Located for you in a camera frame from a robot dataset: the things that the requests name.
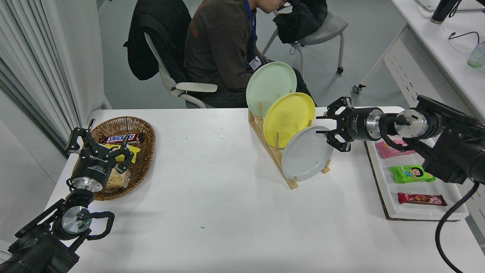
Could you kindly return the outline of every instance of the black cable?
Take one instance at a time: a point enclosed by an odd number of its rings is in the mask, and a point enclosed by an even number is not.
[[[448,37],[448,40],[455,39],[455,38],[458,38],[458,37],[461,37],[461,36],[465,36],[465,35],[468,35],[468,34],[471,34],[471,33],[475,33],[475,34],[477,34],[477,44],[480,44],[480,35],[479,35],[479,34],[478,34],[478,32],[476,32],[476,31],[470,31],[470,32],[468,32],[468,33],[461,34],[461,35],[458,35],[458,36],[456,36],[456,37],[453,37],[453,38],[452,38],[452,36],[456,34],[456,32],[453,32],[453,33],[451,33],[451,34],[450,34],[450,36]]]
[[[439,220],[438,226],[436,227],[436,232],[435,232],[435,242],[436,242],[436,247],[438,248],[438,252],[443,258],[443,260],[446,262],[446,264],[453,269],[457,273],[462,273],[455,265],[453,265],[450,260],[446,257],[445,253],[443,252],[443,249],[441,248],[441,243],[439,241],[439,235],[441,233],[441,228],[443,227],[443,224],[446,222],[448,217],[456,211],[461,205],[463,205],[478,189],[478,186],[480,183],[478,181],[474,181],[474,185],[471,188],[471,190],[463,196],[462,199],[460,199],[454,206],[452,206],[444,215],[443,217]]]

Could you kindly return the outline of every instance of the black jacket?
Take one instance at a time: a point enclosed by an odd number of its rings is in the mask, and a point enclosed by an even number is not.
[[[289,0],[293,12],[278,14],[273,22],[278,27],[278,37],[284,44],[294,43],[317,31],[328,14],[326,0]]]
[[[159,72],[157,59],[146,43],[148,33],[170,76],[185,82],[184,46],[191,17],[183,0],[138,0],[131,18],[128,64],[139,80],[148,80]]]

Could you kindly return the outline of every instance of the white desk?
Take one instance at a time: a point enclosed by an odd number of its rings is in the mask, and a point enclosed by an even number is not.
[[[98,110],[91,117],[99,124],[126,115],[155,129],[152,168],[133,192],[91,203],[91,211],[116,218],[107,237],[78,249],[74,273],[451,272],[435,247],[436,222],[385,219],[362,142],[334,151],[329,173],[290,190],[247,109]],[[70,156],[49,204],[68,194],[76,159]],[[94,221],[92,234],[104,225]],[[442,245],[461,270],[484,272],[465,221],[444,225]]]
[[[413,94],[417,92],[472,113],[484,121],[485,67],[472,68],[467,64],[477,37],[474,34],[453,40],[448,40],[448,37],[452,32],[460,35],[477,31],[483,40],[485,14],[457,12],[452,18],[446,18],[443,24],[436,25],[421,15],[418,10],[421,7],[414,0],[392,0],[392,3],[406,20],[407,26],[396,36],[361,84],[368,85],[375,73],[386,63],[411,106],[415,106],[411,96],[416,97]],[[394,56],[398,56],[398,61],[404,62],[402,67],[391,63]],[[409,77],[416,81],[413,86],[408,84],[401,68],[407,70],[404,71],[407,76],[414,74]],[[414,90],[408,92],[406,87]]]

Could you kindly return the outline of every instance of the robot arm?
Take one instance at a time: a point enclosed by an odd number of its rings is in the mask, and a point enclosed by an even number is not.
[[[317,119],[334,119],[337,129],[317,131],[328,144],[341,152],[350,151],[354,140],[378,141],[391,147],[415,150],[423,158],[426,172],[445,182],[462,184],[470,178],[485,184],[485,126],[466,114],[426,96],[418,96],[418,106],[401,113],[384,114],[377,107],[353,108],[351,98],[341,97]],[[345,107],[340,113],[336,111]],[[441,134],[434,147],[421,139]],[[340,135],[344,142],[337,140]],[[389,136],[400,135],[408,146],[395,144]]]
[[[0,265],[5,273],[65,273],[79,260],[75,253],[84,240],[105,237],[113,226],[114,214],[110,211],[89,212],[88,206],[95,198],[95,192],[103,190],[112,169],[123,173],[128,169],[133,153],[126,147],[126,136],[118,150],[97,144],[89,127],[74,128],[66,152],[79,150],[79,137],[84,142],[80,158],[72,176],[67,180],[71,193],[60,199],[15,234],[18,238],[10,247],[12,257]],[[117,165],[115,157],[123,154],[125,160]],[[92,219],[108,218],[106,229],[99,235],[90,235]],[[69,247],[61,240],[76,239]]]

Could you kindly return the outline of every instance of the wooden peg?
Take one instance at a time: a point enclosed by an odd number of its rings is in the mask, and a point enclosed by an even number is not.
[[[275,151],[278,151],[279,132],[276,132]]]
[[[263,120],[263,102],[259,101],[259,121]]]
[[[325,167],[324,167],[324,168],[323,168],[323,170],[322,170],[322,172],[323,172],[323,173],[327,173],[327,172],[329,172],[329,171],[330,171],[330,168],[328,167],[328,166],[330,166],[330,161],[331,161],[331,159],[329,159],[329,160],[327,161],[327,164],[325,164]]]

